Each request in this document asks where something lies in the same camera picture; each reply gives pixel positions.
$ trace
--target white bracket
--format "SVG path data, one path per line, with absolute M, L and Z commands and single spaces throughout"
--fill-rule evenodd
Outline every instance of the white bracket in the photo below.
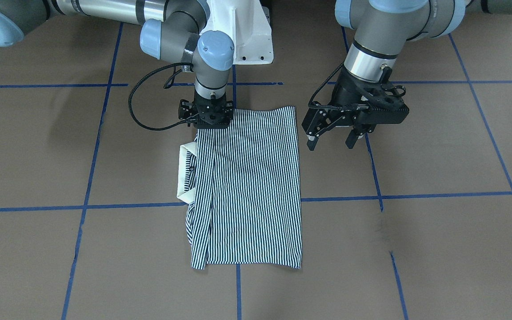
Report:
M 234 64 L 274 61 L 272 28 L 259 0 L 207 0 L 211 18 L 201 33 L 218 30 L 234 42 Z

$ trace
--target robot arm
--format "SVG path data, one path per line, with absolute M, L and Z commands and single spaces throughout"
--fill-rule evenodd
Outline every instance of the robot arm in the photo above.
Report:
M 233 106 L 225 88 L 234 43 L 221 31 L 199 35 L 211 14 L 207 0 L 0 0 L 0 46 L 21 41 L 60 14 L 143 24 L 140 46 L 145 53 L 196 73 L 194 100 L 181 100 L 179 117 L 197 128 L 229 125 Z
M 508 0 L 337 0 L 335 16 L 341 26 L 356 29 L 347 58 L 333 89 L 331 101 L 309 101 L 302 123 L 309 150 L 321 134 L 338 126 L 351 126 L 346 144 L 374 131 L 379 124 L 400 124 L 409 109 L 402 97 L 406 89 L 389 79 L 407 41 L 449 34 L 465 12 L 512 14 Z

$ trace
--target striped shirt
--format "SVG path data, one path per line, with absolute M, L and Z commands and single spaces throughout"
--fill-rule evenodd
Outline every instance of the striped shirt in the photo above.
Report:
M 236 109 L 224 130 L 200 129 L 185 180 L 191 267 L 301 266 L 301 205 L 295 107 Z

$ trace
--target striped fabric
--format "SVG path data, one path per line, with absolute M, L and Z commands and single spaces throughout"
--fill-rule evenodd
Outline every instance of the striped fabric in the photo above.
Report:
M 237 109 L 224 130 L 197 132 L 195 202 L 187 210 L 191 267 L 272 263 L 300 268 L 295 107 Z

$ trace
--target gray surface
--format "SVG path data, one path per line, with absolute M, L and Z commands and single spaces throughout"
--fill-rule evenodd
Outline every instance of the gray surface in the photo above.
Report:
M 189 267 L 185 210 L 88 211 L 68 318 L 233 319 L 235 267 Z
M 242 318 L 400 318 L 378 202 L 303 203 L 302 211 L 301 269 L 243 265 Z
M 238 85 L 238 107 L 296 105 L 301 122 L 311 93 L 345 57 L 334 4 L 274 2 L 276 60 L 238 66 L 236 80 L 284 84 Z M 0 48 L 0 85 L 107 83 L 118 27 L 84 17 L 51 20 L 20 45 Z M 151 133 L 132 123 L 131 86 L 165 65 L 140 52 L 139 34 L 139 26 L 124 25 L 113 81 L 130 87 L 110 90 L 89 203 L 155 207 L 87 210 L 67 320 L 237 319 L 236 268 L 192 271 L 185 207 L 159 207 L 178 201 L 177 146 L 195 130 Z M 512 17 L 468 16 L 453 39 L 472 80 L 512 80 Z M 179 99 L 192 99 L 192 87 L 160 89 L 167 76 L 136 93 L 136 113 L 147 124 L 177 121 Z M 406 44 L 392 79 L 465 76 L 445 37 Z M 510 191 L 470 87 L 406 86 L 406 121 L 370 135 L 382 196 L 400 196 L 384 198 L 383 214 L 365 141 L 347 150 L 349 129 L 339 128 L 309 152 L 298 129 L 308 198 L 303 268 L 243 265 L 244 320 L 403 319 L 390 250 L 410 319 L 512 319 L 512 195 L 436 195 Z M 512 179 L 512 84 L 474 87 Z M 331 88 L 318 99 L 327 102 Z M 232 99 L 232 86 L 227 90 Z M 53 206 L 84 204 L 106 91 L 0 89 L 0 207 L 55 209 L 0 212 L 0 319 L 61 317 L 83 210 Z M 373 200 L 325 201 L 354 196 Z
M 0 319 L 59 319 L 80 211 L 0 212 Z
M 512 196 L 386 202 L 411 319 L 512 319 Z

